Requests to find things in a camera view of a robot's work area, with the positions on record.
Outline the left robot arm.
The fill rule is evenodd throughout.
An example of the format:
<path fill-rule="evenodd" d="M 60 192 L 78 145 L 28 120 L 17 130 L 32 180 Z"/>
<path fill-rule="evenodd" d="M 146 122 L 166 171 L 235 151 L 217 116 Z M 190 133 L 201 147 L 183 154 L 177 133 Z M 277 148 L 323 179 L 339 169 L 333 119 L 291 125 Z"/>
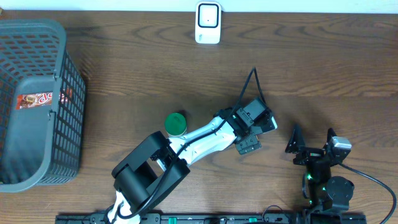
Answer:
<path fill-rule="evenodd" d="M 240 154 L 261 147 L 257 135 L 277 129 L 274 115 L 263 106 L 227 108 L 205 126 L 188 134 L 145 138 L 113 170 L 116 201 L 104 216 L 108 223 L 139 223 L 190 173 L 200 159 L 234 144 Z"/>

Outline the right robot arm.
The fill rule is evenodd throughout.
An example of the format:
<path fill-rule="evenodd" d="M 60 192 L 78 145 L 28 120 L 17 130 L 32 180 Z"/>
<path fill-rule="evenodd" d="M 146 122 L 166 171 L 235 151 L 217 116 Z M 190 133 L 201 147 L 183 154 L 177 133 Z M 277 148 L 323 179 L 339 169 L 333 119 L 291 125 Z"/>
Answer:
<path fill-rule="evenodd" d="M 302 192 L 310 200 L 310 206 L 302 212 L 304 223 L 343 222 L 343 212 L 349 209 L 354 184 L 342 176 L 332 176 L 331 167 L 343 162 L 351 148 L 350 141 L 337 136 L 332 128 L 328 129 L 322 148 L 307 147 L 300 126 L 294 126 L 285 152 L 295 154 L 295 165 L 306 167 Z"/>

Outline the red chocolate bar wrapper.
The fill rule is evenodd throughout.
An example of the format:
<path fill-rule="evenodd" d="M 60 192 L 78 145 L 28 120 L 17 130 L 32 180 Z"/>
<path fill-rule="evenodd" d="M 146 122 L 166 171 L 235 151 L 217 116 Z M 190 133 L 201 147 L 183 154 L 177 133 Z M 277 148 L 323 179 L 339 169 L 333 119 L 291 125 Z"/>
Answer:
<path fill-rule="evenodd" d="M 17 96 L 16 109 L 36 108 L 52 104 L 53 92 L 22 94 Z M 59 99 L 68 103 L 73 98 L 73 91 L 69 88 L 64 93 L 60 92 Z"/>

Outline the green lid jar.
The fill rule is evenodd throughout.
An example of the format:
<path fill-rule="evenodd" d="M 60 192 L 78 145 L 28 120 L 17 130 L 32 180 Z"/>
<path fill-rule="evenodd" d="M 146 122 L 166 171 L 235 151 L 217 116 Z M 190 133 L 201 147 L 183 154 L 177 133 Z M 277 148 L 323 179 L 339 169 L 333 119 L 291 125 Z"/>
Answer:
<path fill-rule="evenodd" d="M 169 136 L 181 136 L 187 131 L 187 120 L 180 113 L 171 113 L 166 117 L 164 126 Z"/>

